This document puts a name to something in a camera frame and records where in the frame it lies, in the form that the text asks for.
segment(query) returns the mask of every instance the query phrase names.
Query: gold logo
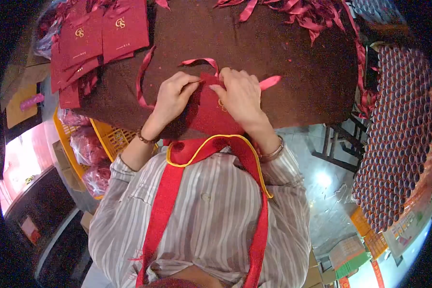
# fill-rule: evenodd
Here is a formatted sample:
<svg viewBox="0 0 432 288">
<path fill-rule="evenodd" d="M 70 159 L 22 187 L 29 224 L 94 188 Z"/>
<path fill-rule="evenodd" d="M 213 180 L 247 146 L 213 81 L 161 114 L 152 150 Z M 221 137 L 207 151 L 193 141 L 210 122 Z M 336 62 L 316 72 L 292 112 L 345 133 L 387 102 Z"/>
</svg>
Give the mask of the gold logo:
<svg viewBox="0 0 432 288">
<path fill-rule="evenodd" d="M 79 29 L 77 29 L 77 31 L 75 31 L 75 36 L 77 36 L 77 37 L 83 37 L 83 28 L 82 27 L 80 27 Z"/>
<path fill-rule="evenodd" d="M 224 103 L 222 102 L 221 99 L 219 99 L 219 100 L 217 101 L 217 103 L 218 103 L 218 105 L 219 105 L 219 108 L 221 108 L 221 110 L 223 110 L 224 112 L 227 112 L 227 109 L 224 107 Z"/>
<path fill-rule="evenodd" d="M 115 22 L 115 27 L 125 28 L 125 19 L 120 18 Z"/>
</svg>

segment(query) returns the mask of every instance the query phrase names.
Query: red apron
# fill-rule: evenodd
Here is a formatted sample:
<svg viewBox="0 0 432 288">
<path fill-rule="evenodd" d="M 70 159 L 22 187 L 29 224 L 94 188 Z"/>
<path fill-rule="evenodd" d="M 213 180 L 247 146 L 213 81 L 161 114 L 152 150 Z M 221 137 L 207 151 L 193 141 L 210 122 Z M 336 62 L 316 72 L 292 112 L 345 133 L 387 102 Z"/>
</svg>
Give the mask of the red apron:
<svg viewBox="0 0 432 288">
<path fill-rule="evenodd" d="M 238 157 L 247 172 L 258 183 L 261 191 L 261 212 L 259 213 L 258 224 L 248 252 L 250 269 L 243 287 L 252 288 L 258 286 L 268 233 L 267 199 L 272 198 L 273 195 L 266 189 L 258 154 L 251 143 L 241 135 L 214 135 L 208 139 L 173 142 L 168 147 L 166 153 L 168 164 L 163 171 L 152 205 L 152 211 L 150 212 L 149 226 L 147 227 L 142 248 L 142 268 L 138 273 L 136 287 L 144 284 L 145 271 L 153 261 L 155 251 L 173 211 L 184 168 L 221 151 L 227 145 L 231 147 L 232 154 Z"/>
</svg>

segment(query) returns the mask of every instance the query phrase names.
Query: hand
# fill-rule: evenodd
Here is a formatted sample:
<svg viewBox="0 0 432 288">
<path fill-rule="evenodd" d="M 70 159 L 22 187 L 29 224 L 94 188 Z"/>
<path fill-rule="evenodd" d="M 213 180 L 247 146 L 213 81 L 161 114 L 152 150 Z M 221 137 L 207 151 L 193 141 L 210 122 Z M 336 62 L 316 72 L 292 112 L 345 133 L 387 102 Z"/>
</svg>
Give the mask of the hand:
<svg viewBox="0 0 432 288">
<path fill-rule="evenodd" d="M 199 81 L 200 78 L 196 76 L 178 72 L 160 85 L 154 111 L 142 129 L 145 139 L 156 138 L 166 125 L 184 111 L 190 95 L 198 88 Z"/>
<path fill-rule="evenodd" d="M 210 89 L 218 94 L 227 112 L 258 143 L 262 154 L 276 151 L 280 139 L 261 110 L 258 78 L 248 75 L 246 71 L 238 72 L 230 68 L 223 68 L 219 78 L 224 81 L 227 91 L 219 85 L 210 85 Z"/>
<path fill-rule="evenodd" d="M 243 70 L 223 68 L 219 79 L 224 81 L 227 91 L 219 85 L 210 85 L 210 89 L 218 94 L 233 119 L 245 130 L 257 123 L 264 114 L 258 78 Z"/>
</svg>

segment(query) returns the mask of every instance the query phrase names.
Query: woman's left hand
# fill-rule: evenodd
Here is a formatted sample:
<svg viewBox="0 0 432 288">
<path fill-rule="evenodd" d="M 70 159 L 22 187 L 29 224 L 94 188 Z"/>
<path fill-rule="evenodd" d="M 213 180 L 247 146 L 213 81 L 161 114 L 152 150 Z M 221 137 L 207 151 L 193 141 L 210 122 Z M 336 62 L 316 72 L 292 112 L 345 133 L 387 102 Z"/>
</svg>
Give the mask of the woman's left hand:
<svg viewBox="0 0 432 288">
<path fill-rule="evenodd" d="M 143 127 L 142 136 L 145 139 L 154 139 L 184 111 L 190 95 L 198 88 L 199 81 L 197 76 L 178 72 L 160 85 L 155 109 Z"/>
</svg>

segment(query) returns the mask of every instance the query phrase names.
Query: tiled floor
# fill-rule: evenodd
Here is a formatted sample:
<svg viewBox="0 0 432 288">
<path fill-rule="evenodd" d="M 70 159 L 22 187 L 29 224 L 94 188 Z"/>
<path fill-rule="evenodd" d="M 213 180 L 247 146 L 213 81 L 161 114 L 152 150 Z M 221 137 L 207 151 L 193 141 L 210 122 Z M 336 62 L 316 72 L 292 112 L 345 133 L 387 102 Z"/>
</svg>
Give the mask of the tiled floor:
<svg viewBox="0 0 432 288">
<path fill-rule="evenodd" d="M 354 124 L 347 120 L 342 127 L 353 132 Z M 357 233 L 350 220 L 357 205 L 351 201 L 353 173 L 311 155 L 321 151 L 325 140 L 322 124 L 308 127 L 278 129 L 288 147 L 296 154 L 304 176 L 311 208 L 310 232 L 316 257 L 327 254 L 339 241 Z M 336 159 L 356 165 L 357 158 L 342 151 L 338 145 Z"/>
</svg>

